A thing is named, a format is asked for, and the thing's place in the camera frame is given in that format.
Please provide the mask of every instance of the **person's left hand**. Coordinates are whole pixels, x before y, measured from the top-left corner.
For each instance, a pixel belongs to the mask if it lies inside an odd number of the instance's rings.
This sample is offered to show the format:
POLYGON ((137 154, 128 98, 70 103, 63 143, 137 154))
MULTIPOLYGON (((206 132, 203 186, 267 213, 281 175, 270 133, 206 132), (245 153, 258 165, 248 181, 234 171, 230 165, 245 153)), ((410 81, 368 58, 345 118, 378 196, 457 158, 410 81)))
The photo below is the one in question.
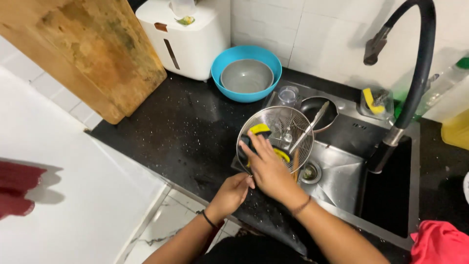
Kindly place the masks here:
POLYGON ((214 224, 221 222, 244 202, 249 187, 255 188, 254 180, 245 172, 227 178, 205 209, 206 216, 214 224))

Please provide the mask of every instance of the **blue plastic bowl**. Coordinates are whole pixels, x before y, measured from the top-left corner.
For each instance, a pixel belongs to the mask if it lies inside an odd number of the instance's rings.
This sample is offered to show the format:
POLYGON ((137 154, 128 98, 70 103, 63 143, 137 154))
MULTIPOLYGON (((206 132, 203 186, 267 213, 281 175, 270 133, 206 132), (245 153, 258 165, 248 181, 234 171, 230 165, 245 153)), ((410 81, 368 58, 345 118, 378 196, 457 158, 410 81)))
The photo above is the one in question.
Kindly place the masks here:
POLYGON ((282 75, 282 64, 277 56, 269 50, 258 46, 236 46, 229 48, 215 58, 212 64, 212 77, 220 92, 226 97, 241 103, 259 101, 266 97, 275 88, 282 75), (220 82, 221 72, 228 64, 242 59, 258 60, 265 63, 273 72, 273 84, 271 87, 256 93, 235 93, 225 89, 220 82))

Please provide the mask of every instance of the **sponge holder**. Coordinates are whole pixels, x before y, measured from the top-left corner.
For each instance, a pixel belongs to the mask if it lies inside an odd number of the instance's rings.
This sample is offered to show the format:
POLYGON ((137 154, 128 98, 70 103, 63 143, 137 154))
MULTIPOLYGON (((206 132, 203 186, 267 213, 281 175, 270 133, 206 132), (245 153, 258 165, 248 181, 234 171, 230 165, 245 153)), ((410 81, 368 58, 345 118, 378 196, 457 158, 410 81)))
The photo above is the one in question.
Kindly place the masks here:
POLYGON ((385 110, 379 114, 374 114, 368 107, 368 104, 365 100, 365 96, 363 95, 363 93, 361 93, 359 109, 360 114, 378 120, 388 120, 389 118, 394 116, 393 92, 378 86, 369 86, 368 88, 371 90, 371 94, 373 95, 374 100, 376 100, 380 94, 383 94, 384 91, 387 91, 388 94, 381 99, 382 102, 380 103, 380 105, 385 107, 385 110))

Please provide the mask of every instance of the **wooden cutting board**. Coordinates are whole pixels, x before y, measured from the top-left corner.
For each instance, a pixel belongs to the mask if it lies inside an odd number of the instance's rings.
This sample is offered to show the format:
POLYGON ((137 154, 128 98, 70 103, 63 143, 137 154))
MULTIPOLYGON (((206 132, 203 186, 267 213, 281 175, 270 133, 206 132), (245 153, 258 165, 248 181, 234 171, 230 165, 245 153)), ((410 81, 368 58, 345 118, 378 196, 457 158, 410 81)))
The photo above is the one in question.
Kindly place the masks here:
POLYGON ((1 0, 0 34, 112 124, 167 77, 126 0, 1 0))

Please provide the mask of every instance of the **faucet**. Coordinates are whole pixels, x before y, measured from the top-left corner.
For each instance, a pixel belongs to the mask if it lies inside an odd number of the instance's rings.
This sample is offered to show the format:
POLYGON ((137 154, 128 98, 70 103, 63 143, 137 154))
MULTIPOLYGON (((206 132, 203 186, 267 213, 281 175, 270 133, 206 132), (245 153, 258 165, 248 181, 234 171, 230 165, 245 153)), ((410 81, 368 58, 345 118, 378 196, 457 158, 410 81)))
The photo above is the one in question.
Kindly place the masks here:
POLYGON ((410 124, 412 116, 417 110, 418 104, 424 94, 428 75, 433 58, 433 46, 435 45, 436 13, 432 0, 407 0, 405 1, 384 24, 381 30, 370 39, 365 46, 365 65, 374 65, 378 62, 378 55, 387 43, 387 35, 399 18, 411 7, 417 5, 420 9, 421 25, 420 40, 418 45, 417 62, 414 76, 410 84, 409 93, 404 102, 402 112, 397 118, 391 130, 380 142, 378 148, 367 162, 368 171, 380 173, 389 157, 399 144, 405 129, 410 124))

